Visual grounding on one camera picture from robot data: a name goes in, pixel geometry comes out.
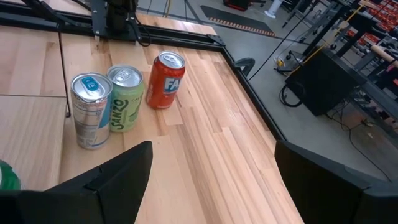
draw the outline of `silver can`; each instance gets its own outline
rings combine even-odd
[[[109,138],[112,89],[111,80],[98,73],[80,74],[72,80],[73,117],[79,146],[97,149]]]

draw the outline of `green object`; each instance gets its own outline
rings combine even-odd
[[[22,190],[21,181],[12,167],[0,160],[0,190]]]
[[[144,93],[141,72],[128,65],[115,65],[108,70],[113,82],[111,131],[130,130],[138,117]]]

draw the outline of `orange soda can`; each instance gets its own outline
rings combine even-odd
[[[168,108],[174,101],[185,73],[185,61],[171,51],[161,52],[150,72],[146,102],[153,109]]]

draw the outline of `sanzo can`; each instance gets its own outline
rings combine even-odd
[[[136,122],[144,93],[141,72],[129,65],[115,65],[108,70],[113,82],[111,131],[124,132]]]
[[[80,74],[72,80],[71,89],[77,143],[97,149],[109,138],[111,80],[97,73]]]
[[[150,73],[147,104],[155,109],[171,106],[184,73],[185,61],[179,54],[161,52],[155,58]]]

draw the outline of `black cable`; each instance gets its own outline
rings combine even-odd
[[[367,155],[365,155],[361,150],[359,150],[359,149],[355,146],[355,144],[354,144],[354,142],[353,142],[353,140],[352,140],[352,132],[353,132],[354,129],[356,129],[356,128],[362,126],[362,125],[365,125],[365,124],[364,124],[363,122],[361,122],[361,123],[357,124],[356,126],[350,128],[350,127],[348,127],[347,125],[345,125],[345,124],[343,123],[343,110],[344,110],[344,108],[345,108],[347,105],[349,105],[349,101],[345,102],[345,105],[340,109],[340,111],[337,110],[335,113],[333,113],[333,115],[332,115],[331,117],[328,116],[328,115],[327,115],[327,116],[328,116],[329,118],[331,118],[332,121],[335,121],[335,122],[337,122],[338,124],[340,124],[341,130],[343,130],[343,131],[348,131],[348,138],[349,138],[349,142],[351,143],[351,145],[352,145],[359,153],[361,153],[362,156],[365,157],[371,164],[373,164],[377,169],[379,169],[379,171],[382,172],[382,173],[386,176],[386,178],[387,178],[387,180],[388,180],[389,182],[392,182],[392,180],[388,177],[388,175],[387,175],[378,165],[376,165]],[[338,121],[337,119],[334,118],[334,115],[335,115],[336,113],[338,113],[338,115],[339,115],[339,117],[340,117],[340,120],[339,120],[339,121]]]
[[[63,77],[63,87],[65,88],[65,96],[67,100],[67,113],[66,117],[70,118],[71,115],[71,110],[70,110],[70,104],[69,104],[69,97],[68,97],[68,85],[67,85],[67,75],[65,72],[65,60],[63,57],[63,44],[62,44],[62,26],[58,24],[58,41],[59,41],[59,46],[60,46],[60,53],[61,53],[61,66],[62,66],[62,77]]]
[[[152,5],[152,0],[150,0],[150,2],[149,2],[149,6],[148,6],[148,9],[147,9],[147,15],[148,15],[148,13],[149,13],[149,9],[150,9],[150,6]]]
[[[301,20],[286,34],[286,36],[282,39],[282,41],[278,44],[278,46],[274,49],[274,51],[269,55],[267,60],[260,66],[260,68],[249,78],[249,81],[256,76],[256,74],[263,68],[263,66],[268,62],[268,60],[273,56],[273,54],[278,50],[278,48],[283,44],[286,38],[293,32],[294,29],[310,14],[311,11],[308,11],[305,16],[301,18]]]
[[[299,84],[299,83],[295,83],[295,84],[298,85],[298,86],[300,87],[300,89],[302,90],[301,96],[305,96],[305,88],[304,88],[304,86],[301,85],[301,84]],[[287,89],[287,84],[284,85],[284,86],[282,87],[282,89],[280,90],[280,92],[279,92],[279,101],[280,101],[283,105],[288,106],[288,107],[291,107],[291,108],[296,108],[296,107],[300,106],[300,105],[303,103],[303,101],[301,101],[301,100],[300,100],[298,103],[296,103],[296,104],[290,104],[290,103],[288,103],[288,102],[286,101],[286,98],[287,98],[287,96],[286,96],[286,94],[285,94],[286,89]]]
[[[136,36],[136,40],[137,40],[137,42],[138,42],[139,45],[141,45],[141,46],[143,46],[143,47],[148,47],[148,46],[150,46],[150,44],[151,44],[150,33],[149,33],[148,30],[145,28],[145,26],[143,26],[143,25],[141,24],[141,22],[140,22],[139,19],[137,18],[137,15],[134,14],[134,16],[136,17],[137,24],[138,24],[139,26],[141,26],[141,27],[144,29],[144,31],[147,33],[147,35],[148,35],[148,43],[144,44],[144,43],[142,42],[142,39],[140,39],[140,38],[138,37],[138,34],[137,34],[136,32],[133,31],[134,35]],[[131,28],[133,29],[133,24],[132,24],[132,22],[131,22],[131,21],[128,21],[127,23],[128,23],[128,24],[131,26]]]
[[[165,14],[166,14],[166,8],[167,8],[167,3],[168,3],[168,2],[169,2],[169,0],[166,0],[166,4],[164,4],[163,16],[162,16],[162,17],[164,17]]]
[[[185,5],[185,21],[188,22],[188,17],[187,17],[187,1],[188,1],[188,0],[184,0],[184,5]]]
[[[82,3],[81,1],[79,1],[79,0],[72,0],[72,1],[75,2],[75,3],[77,3],[77,4],[79,4],[81,7],[85,8],[85,9],[87,9],[88,11],[91,12],[91,8],[90,8],[89,6],[87,6],[86,4]]]

